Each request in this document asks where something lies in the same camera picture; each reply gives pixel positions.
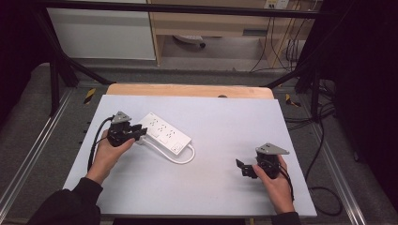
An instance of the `hand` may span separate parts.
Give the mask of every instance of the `hand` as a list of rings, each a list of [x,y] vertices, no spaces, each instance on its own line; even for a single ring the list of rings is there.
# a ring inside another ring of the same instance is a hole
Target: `hand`
[[[108,177],[111,169],[117,163],[122,154],[129,150],[135,142],[134,139],[130,139],[118,147],[113,147],[106,138],[107,136],[108,129],[102,132],[102,140],[99,142],[93,165],[85,176],[100,185],[102,185],[102,182],[106,177]]]
[[[278,155],[278,159],[281,166],[287,170],[287,165],[283,158]],[[274,205],[275,212],[277,214],[295,212],[295,207],[293,206],[290,194],[290,186],[286,178],[279,173],[275,179],[271,179],[258,165],[253,165],[253,169],[255,174],[257,174],[263,182],[264,187],[266,187],[269,198]]]

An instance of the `person's right hand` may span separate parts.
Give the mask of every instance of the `person's right hand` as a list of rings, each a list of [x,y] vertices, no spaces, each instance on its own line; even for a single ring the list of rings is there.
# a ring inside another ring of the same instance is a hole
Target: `person's right hand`
[[[278,159],[281,166],[287,171],[287,165],[283,158],[278,155]],[[266,187],[269,198],[274,205],[275,212],[277,214],[295,212],[295,207],[293,206],[290,194],[290,186],[286,178],[279,173],[275,179],[271,179],[258,165],[253,165],[253,169],[255,174],[257,174],[263,182],[264,187]]]

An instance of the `white cabinet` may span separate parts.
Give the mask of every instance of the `white cabinet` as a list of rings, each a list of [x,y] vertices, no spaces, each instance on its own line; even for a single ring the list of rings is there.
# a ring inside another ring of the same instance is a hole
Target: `white cabinet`
[[[155,60],[147,12],[63,8],[48,11],[62,49],[69,57]]]

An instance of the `white cable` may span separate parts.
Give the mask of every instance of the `white cable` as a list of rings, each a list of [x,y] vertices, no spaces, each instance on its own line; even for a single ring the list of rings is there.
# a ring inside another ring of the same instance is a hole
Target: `white cable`
[[[162,153],[167,159],[169,159],[170,161],[172,161],[172,162],[174,162],[174,163],[176,163],[176,164],[186,164],[186,163],[189,163],[189,162],[192,161],[193,158],[195,157],[195,149],[193,148],[193,146],[192,146],[191,144],[188,144],[188,147],[192,150],[192,156],[191,156],[188,160],[180,162],[180,161],[176,161],[176,160],[170,158],[169,156],[167,156],[163,151],[160,150],[160,148],[159,148],[158,146],[156,146],[155,144],[153,144],[153,143],[147,141],[145,137],[141,137],[141,138],[140,138],[140,141],[141,141],[141,140],[142,140],[144,143],[147,143],[147,144],[151,145],[153,148],[155,148],[155,149],[158,150],[160,153]]]

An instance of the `electrical outlet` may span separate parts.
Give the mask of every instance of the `electrical outlet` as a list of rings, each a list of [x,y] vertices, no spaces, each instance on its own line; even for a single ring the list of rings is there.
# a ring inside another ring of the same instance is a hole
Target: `electrical outlet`
[[[289,0],[267,0],[264,8],[269,9],[286,9]]]
[[[147,137],[176,155],[191,142],[190,137],[162,120],[153,112],[144,117],[139,124],[143,128],[147,128]]]
[[[267,0],[264,8],[274,9],[278,3],[278,0]]]
[[[278,3],[275,5],[276,9],[286,9],[289,0],[278,0]]]

